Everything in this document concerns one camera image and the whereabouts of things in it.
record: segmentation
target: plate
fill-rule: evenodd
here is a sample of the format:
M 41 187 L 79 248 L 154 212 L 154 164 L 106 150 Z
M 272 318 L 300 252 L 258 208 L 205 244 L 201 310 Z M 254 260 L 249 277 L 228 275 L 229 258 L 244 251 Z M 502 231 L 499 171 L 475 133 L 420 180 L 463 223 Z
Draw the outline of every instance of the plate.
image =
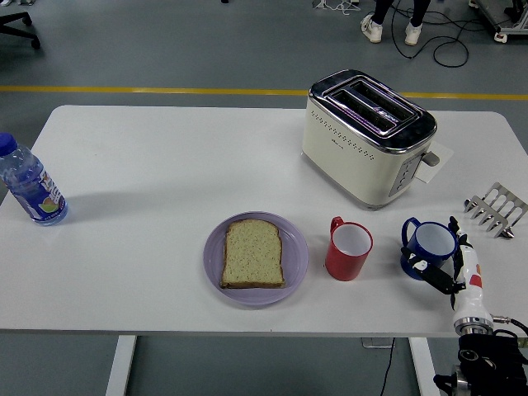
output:
M 281 289 L 222 289 L 220 279 L 224 268 L 224 243 L 228 226 L 237 220 L 259 219 L 273 223 L 282 239 L 282 271 L 285 287 Z M 211 284 L 223 295 L 240 304 L 262 306 L 275 303 L 291 295 L 308 270 L 308 245 L 303 234 L 288 220 L 267 212 L 237 214 L 218 225 L 205 242 L 204 268 Z

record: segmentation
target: red mug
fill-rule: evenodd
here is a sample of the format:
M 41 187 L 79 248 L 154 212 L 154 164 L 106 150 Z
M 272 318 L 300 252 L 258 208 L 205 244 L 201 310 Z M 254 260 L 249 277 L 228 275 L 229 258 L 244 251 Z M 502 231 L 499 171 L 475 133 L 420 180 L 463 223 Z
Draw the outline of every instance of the red mug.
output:
M 330 244 L 325 261 L 328 273 L 339 281 L 356 278 L 372 245 L 373 239 L 368 229 L 361 224 L 334 217 L 330 224 Z

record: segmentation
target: black pants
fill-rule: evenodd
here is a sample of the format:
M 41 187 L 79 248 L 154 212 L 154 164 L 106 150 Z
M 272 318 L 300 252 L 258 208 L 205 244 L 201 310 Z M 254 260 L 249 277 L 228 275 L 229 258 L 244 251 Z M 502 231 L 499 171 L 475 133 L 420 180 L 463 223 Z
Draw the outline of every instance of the black pants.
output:
M 372 16 L 372 21 L 382 25 L 385 15 L 390 8 L 390 5 L 394 0 L 376 0 L 376 9 Z M 414 0 L 414 12 L 412 13 L 411 24 L 414 27 L 418 27 L 423 22 L 423 17 L 426 15 L 427 9 L 431 0 Z

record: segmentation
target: water bottle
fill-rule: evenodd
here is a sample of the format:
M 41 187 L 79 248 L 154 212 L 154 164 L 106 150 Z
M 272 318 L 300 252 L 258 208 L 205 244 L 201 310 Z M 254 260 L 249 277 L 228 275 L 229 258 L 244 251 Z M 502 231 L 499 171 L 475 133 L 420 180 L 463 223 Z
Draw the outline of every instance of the water bottle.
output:
M 55 224 L 66 216 L 68 204 L 40 160 L 6 133 L 0 133 L 0 177 L 37 224 Z

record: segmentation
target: cream toaster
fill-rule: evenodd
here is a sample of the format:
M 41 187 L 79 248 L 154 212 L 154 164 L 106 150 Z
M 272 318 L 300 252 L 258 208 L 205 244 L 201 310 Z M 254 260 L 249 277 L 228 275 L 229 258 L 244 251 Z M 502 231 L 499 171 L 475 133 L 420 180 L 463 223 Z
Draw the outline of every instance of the cream toaster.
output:
M 410 187 L 436 132 L 431 114 L 356 70 L 316 82 L 305 118 L 303 153 L 368 209 Z

